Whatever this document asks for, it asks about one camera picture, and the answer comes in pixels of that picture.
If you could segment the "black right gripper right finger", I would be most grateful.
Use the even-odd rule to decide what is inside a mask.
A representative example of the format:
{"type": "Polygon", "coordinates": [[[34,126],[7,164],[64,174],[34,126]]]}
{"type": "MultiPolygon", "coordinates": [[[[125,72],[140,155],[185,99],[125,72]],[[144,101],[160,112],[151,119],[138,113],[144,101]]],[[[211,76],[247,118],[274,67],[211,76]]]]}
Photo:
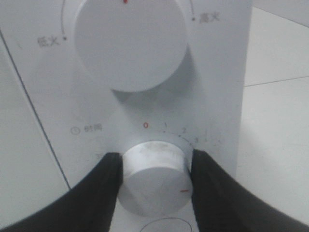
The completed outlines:
{"type": "Polygon", "coordinates": [[[193,150],[192,203],[201,232],[307,232],[231,177],[206,151],[193,150]]]}

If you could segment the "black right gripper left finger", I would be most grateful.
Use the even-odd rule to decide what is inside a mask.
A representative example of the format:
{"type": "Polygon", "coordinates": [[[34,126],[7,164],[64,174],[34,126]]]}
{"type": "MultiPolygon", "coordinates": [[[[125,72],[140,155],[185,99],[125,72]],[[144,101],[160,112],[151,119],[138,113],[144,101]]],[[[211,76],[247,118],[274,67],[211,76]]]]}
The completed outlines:
{"type": "Polygon", "coordinates": [[[108,232],[122,184],[123,161],[107,153],[76,186],[4,232],[108,232]]]}

